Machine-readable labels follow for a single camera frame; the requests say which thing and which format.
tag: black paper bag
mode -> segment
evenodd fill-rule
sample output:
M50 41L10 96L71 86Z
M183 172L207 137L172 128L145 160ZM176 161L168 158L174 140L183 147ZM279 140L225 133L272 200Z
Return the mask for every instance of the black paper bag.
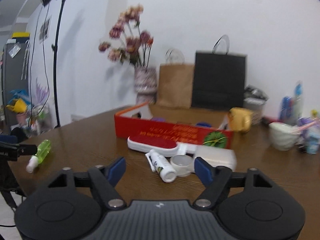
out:
M243 107L246 56L196 52L192 107Z

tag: green transparent bottle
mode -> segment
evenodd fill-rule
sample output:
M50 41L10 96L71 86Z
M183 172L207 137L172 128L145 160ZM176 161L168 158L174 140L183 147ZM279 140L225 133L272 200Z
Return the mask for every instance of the green transparent bottle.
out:
M43 162L44 158L50 152L50 149L51 149L51 142L49 140L44 140L42 143L40 143L38 146L37 153L30 158L29 163L26 167L26 171L29 173L32 173L33 170L41 162Z

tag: white logo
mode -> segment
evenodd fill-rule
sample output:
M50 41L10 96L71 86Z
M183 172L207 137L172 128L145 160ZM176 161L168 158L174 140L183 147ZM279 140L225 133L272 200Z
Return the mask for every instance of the white logo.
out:
M156 205L157 208L161 208L161 207L163 207L163 206L164 206L164 204L161 203L161 202L159 202L159 204Z

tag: yellow watering can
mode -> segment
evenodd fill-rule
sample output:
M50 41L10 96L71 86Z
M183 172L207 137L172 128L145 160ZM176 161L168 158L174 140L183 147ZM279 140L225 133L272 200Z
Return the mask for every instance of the yellow watering can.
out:
M9 110L16 113L24 113L27 110L27 105L21 98L14 99L13 101L15 102L13 106L7 105L7 108L9 108Z

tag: white bowl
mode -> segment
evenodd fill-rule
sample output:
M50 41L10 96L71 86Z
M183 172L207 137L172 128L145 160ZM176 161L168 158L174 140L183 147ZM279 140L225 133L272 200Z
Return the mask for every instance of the white bowl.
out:
M269 124L269 137L271 145L280 151L290 150L296 143L300 133L292 133L297 126L291 126L281 122Z

